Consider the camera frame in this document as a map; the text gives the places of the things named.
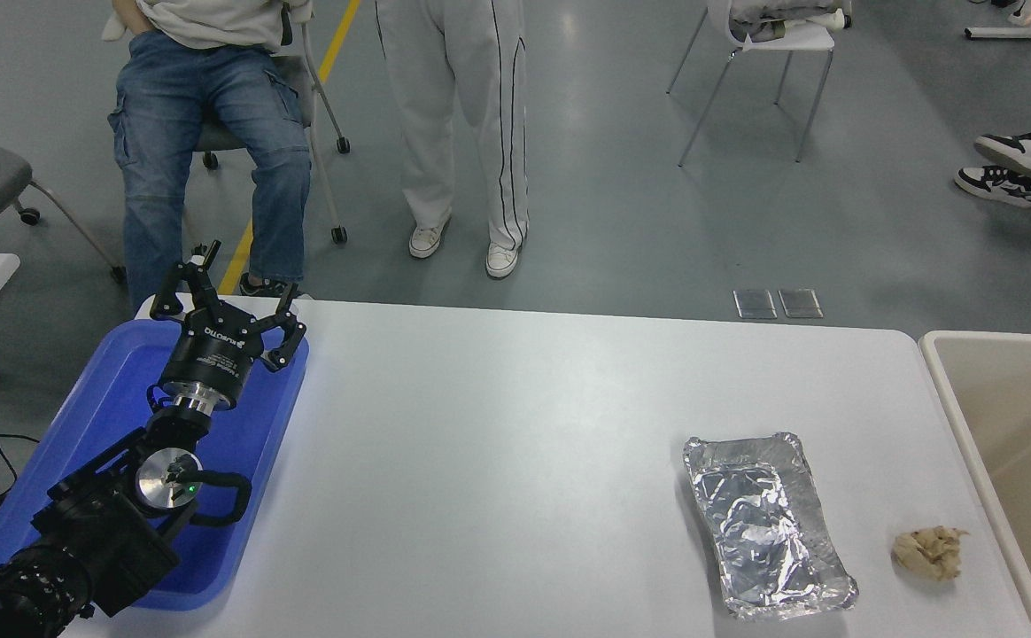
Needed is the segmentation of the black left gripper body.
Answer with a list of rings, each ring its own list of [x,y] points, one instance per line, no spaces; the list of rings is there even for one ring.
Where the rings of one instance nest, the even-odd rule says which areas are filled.
[[[236,404],[261,352],[261,337],[250,334],[255,316],[233,306],[196,307],[184,316],[181,336],[159,377],[159,388],[178,394],[207,387],[220,404]]]

